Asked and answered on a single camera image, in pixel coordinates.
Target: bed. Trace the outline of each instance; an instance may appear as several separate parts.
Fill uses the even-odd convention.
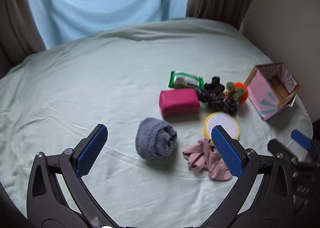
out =
[[[0,80],[0,180],[26,214],[26,191],[38,151],[60,154],[73,148],[101,123],[109,137],[83,181],[103,209],[120,225],[134,227],[199,226],[222,202],[236,177],[213,181],[196,176],[182,151],[203,137],[210,111],[170,119],[178,148],[168,158],[144,161],[135,151],[135,135],[146,117],[162,118],[161,90],[171,70],[201,75],[205,82],[243,82],[254,65],[271,60],[229,24],[196,18],[172,19],[104,31],[33,54]],[[270,155],[276,138],[300,160],[307,151],[293,142],[298,129],[312,137],[310,118],[297,97],[264,122],[250,101],[237,114],[240,142]],[[244,204],[254,198],[261,177]],[[76,210],[65,186],[62,190]]]

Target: pink cloth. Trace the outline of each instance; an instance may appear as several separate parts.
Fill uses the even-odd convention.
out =
[[[228,167],[223,162],[214,146],[209,145],[210,139],[198,140],[197,144],[189,146],[182,154],[188,161],[189,169],[194,174],[207,169],[208,174],[215,180],[228,180],[232,177]]]

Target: wall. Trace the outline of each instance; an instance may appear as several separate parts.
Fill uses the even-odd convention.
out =
[[[300,81],[299,97],[320,118],[320,0],[253,0],[240,32]]]

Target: stuffed toy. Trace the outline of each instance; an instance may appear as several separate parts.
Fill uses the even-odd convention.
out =
[[[213,77],[211,83],[205,83],[204,89],[196,88],[199,101],[208,103],[208,107],[215,111],[223,111],[231,116],[237,112],[236,102],[230,97],[221,97],[224,86],[220,84],[219,77]]]
[[[226,88],[228,90],[227,96],[234,99],[237,105],[242,104],[247,100],[249,92],[243,83],[228,82]]]

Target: cardboard box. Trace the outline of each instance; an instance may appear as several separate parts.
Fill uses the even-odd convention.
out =
[[[255,66],[244,84],[249,99],[263,120],[292,107],[301,86],[283,63]]]

